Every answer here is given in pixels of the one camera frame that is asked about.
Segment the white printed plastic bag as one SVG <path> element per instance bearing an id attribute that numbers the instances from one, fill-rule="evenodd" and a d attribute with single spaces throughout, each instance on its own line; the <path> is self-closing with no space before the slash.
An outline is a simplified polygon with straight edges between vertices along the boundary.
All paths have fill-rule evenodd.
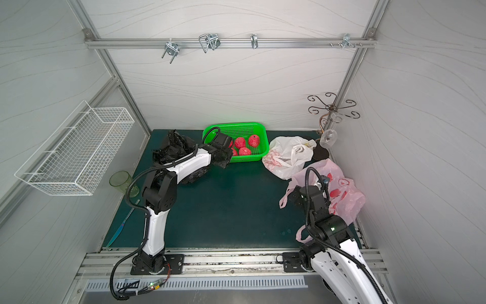
<path id="1" fill-rule="evenodd" d="M 269 152 L 262 158 L 264 167 L 282 180 L 289 180 L 313 157 L 316 141 L 299 136 L 279 136 L 270 142 Z"/>

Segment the green plastic basket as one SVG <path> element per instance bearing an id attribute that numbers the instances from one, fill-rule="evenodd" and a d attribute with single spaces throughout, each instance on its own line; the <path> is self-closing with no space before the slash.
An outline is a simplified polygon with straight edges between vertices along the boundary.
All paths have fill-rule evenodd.
<path id="1" fill-rule="evenodd" d="M 267 155 L 270 150 L 267 130 L 265 126 L 260 123 L 241 122 L 210 125 L 203 130 L 203 143 L 206 144 L 213 140 L 216 134 L 216 131 L 212 130 L 214 127 L 219 127 L 223 134 L 226 134 L 233 139 L 244 138 L 246 140 L 246 147 L 251 151 L 251 154 L 246 156 L 233 156 L 230 161 L 231 163 L 257 162 Z M 260 142 L 257 147 L 252 147 L 248 143 L 248 140 L 252 135 L 257 135 L 259 137 Z"/>

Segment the black plastic bag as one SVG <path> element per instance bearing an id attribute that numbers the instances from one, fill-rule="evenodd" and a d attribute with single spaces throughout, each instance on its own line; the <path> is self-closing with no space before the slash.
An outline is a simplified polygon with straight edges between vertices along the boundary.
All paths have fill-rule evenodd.
<path id="1" fill-rule="evenodd" d="M 180 135 L 177 130 L 169 130 L 159 149 L 153 150 L 153 162 L 164 165 L 191 154 L 196 142 L 188 136 Z"/>

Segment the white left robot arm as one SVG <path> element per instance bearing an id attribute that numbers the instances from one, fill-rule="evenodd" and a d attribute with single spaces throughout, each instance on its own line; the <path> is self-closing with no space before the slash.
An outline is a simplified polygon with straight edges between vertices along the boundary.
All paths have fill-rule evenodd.
<path id="1" fill-rule="evenodd" d="M 132 274 L 165 273 L 175 264 L 165 255 L 165 228 L 168 214 L 177 201 L 180 184 L 190 184 L 204 176 L 211 166 L 226 168 L 233 157 L 234 139 L 219 127 L 209 133 L 211 141 L 197 144 L 193 139 L 170 130 L 160 149 L 153 152 L 153 165 L 133 178 L 125 191 L 125 202 L 145 213 L 144 237 L 139 248 L 121 258 L 113 267 L 132 259 Z"/>

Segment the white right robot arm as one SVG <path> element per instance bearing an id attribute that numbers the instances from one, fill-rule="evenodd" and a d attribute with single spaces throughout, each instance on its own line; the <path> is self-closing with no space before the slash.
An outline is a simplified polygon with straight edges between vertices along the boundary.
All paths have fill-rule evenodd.
<path id="1" fill-rule="evenodd" d="M 359 249 L 348 224 L 329 213 L 326 189 L 297 186 L 289 201 L 305 209 L 311 237 L 297 253 L 283 253 L 285 272 L 316 272 L 341 303 L 392 303 Z"/>

